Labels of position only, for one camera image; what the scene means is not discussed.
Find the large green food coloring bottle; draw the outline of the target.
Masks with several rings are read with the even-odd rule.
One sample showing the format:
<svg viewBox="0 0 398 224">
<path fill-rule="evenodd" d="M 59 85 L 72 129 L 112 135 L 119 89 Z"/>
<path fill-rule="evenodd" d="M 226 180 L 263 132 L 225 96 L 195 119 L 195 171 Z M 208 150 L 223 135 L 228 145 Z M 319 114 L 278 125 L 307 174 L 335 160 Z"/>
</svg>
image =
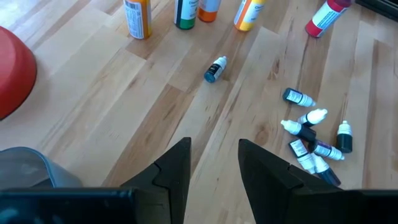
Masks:
<svg viewBox="0 0 398 224">
<path fill-rule="evenodd" d="M 199 0 L 175 0 L 174 24 L 182 30 L 194 27 Z"/>
</svg>

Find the small dark dropper bottle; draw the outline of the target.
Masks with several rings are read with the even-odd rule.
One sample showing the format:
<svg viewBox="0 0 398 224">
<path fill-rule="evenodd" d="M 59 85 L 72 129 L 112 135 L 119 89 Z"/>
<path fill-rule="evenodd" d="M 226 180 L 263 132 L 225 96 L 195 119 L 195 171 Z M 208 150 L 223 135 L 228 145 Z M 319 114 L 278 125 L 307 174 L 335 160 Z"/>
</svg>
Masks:
<svg viewBox="0 0 398 224">
<path fill-rule="evenodd" d="M 292 120 L 282 120 L 280 123 L 291 135 L 297 136 L 306 142 L 314 142 L 316 140 L 316 132 L 303 124 Z"/>
<path fill-rule="evenodd" d="M 316 105 L 316 102 L 311 97 L 292 88 L 286 88 L 282 98 L 299 106 L 312 107 Z"/>
<path fill-rule="evenodd" d="M 316 124 L 321 123 L 327 116 L 328 110 L 327 109 L 316 109 L 308 112 L 305 115 L 302 115 L 297 119 L 297 122 L 306 126 L 312 127 Z"/>
</svg>

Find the large orange bottle red cap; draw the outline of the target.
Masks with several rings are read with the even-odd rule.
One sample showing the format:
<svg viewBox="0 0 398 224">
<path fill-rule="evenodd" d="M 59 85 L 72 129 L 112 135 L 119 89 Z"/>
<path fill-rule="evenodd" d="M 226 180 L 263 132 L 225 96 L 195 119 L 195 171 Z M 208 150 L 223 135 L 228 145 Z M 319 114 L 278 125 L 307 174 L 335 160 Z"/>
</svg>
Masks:
<svg viewBox="0 0 398 224">
<path fill-rule="evenodd" d="M 200 0 L 198 18 L 203 22 L 213 22 L 220 8 L 221 0 Z"/>
</svg>

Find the small blue dropper bottle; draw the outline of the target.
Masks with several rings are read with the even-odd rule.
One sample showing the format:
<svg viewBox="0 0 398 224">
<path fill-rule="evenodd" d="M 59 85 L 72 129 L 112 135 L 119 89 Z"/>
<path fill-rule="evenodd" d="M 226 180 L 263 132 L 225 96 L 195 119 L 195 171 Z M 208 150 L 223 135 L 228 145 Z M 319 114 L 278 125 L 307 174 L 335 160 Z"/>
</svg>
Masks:
<svg viewBox="0 0 398 224">
<path fill-rule="evenodd" d="M 227 64 L 227 57 L 222 56 L 215 60 L 204 74 L 204 79 L 209 83 L 214 83 L 220 77 Z"/>
</svg>

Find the large orange bottle yellow cap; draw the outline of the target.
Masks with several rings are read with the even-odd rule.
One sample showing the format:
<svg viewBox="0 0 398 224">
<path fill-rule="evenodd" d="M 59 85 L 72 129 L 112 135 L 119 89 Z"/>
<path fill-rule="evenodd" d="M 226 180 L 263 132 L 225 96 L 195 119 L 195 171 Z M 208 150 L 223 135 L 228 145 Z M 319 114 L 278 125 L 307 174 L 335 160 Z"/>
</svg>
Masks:
<svg viewBox="0 0 398 224">
<path fill-rule="evenodd" d="M 151 33 L 150 0 L 123 0 L 127 28 L 136 39 L 147 39 Z"/>
</svg>

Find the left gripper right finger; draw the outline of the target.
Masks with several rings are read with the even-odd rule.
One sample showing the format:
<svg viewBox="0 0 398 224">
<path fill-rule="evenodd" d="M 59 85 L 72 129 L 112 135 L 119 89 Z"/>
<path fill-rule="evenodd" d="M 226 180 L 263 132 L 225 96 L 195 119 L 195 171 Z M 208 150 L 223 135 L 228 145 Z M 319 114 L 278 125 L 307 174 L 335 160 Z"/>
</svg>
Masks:
<svg viewBox="0 0 398 224">
<path fill-rule="evenodd" d="M 257 224 L 344 224 L 341 189 L 240 139 L 241 178 Z"/>
</svg>

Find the large yellow food coloring bottle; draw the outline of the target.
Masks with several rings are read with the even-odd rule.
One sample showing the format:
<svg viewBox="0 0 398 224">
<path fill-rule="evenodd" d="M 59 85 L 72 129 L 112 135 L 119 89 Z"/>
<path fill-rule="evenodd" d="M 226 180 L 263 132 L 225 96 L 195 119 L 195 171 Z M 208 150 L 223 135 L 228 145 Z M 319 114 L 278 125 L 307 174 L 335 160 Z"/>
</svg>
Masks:
<svg viewBox="0 0 398 224">
<path fill-rule="evenodd" d="M 244 32 L 251 30 L 266 2 L 267 0 L 242 0 L 234 17 L 235 28 Z"/>
</svg>

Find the large red food coloring bottle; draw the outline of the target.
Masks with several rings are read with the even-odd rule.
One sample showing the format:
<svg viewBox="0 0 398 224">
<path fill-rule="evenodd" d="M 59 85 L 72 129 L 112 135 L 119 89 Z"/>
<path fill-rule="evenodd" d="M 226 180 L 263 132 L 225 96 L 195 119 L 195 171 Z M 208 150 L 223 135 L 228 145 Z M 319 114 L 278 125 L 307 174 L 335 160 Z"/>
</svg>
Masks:
<svg viewBox="0 0 398 224">
<path fill-rule="evenodd" d="M 308 35 L 318 38 L 352 5 L 352 0 L 326 0 L 305 26 Z"/>
</svg>

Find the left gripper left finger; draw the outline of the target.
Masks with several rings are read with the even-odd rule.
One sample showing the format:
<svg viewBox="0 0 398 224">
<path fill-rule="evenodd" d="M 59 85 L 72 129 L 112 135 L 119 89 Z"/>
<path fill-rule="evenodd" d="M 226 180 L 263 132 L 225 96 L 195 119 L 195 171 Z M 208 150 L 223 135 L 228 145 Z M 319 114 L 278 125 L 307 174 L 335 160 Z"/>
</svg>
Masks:
<svg viewBox="0 0 398 224">
<path fill-rule="evenodd" d="M 184 137 L 125 181 L 133 188 L 132 224 L 183 224 L 191 176 L 192 140 Z"/>
</svg>

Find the grey translucent plastic bin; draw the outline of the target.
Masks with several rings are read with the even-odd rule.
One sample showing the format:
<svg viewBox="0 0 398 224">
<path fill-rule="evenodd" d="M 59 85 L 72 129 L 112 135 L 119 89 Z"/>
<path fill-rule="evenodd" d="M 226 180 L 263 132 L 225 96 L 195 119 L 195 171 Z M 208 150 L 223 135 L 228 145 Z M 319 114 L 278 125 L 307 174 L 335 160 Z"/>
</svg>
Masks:
<svg viewBox="0 0 398 224">
<path fill-rule="evenodd" d="M 81 180 L 29 147 L 0 151 L 0 190 L 37 187 L 81 187 Z"/>
</svg>

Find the red desk lamp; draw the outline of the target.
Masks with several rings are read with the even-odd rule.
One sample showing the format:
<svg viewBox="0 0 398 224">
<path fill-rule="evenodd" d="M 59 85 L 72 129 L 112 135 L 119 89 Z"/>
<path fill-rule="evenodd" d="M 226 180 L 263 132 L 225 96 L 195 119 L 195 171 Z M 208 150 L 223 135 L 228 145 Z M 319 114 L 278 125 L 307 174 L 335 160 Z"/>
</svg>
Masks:
<svg viewBox="0 0 398 224">
<path fill-rule="evenodd" d="M 31 49 L 0 26 L 0 121 L 23 104 L 36 78 L 37 63 Z"/>
</svg>

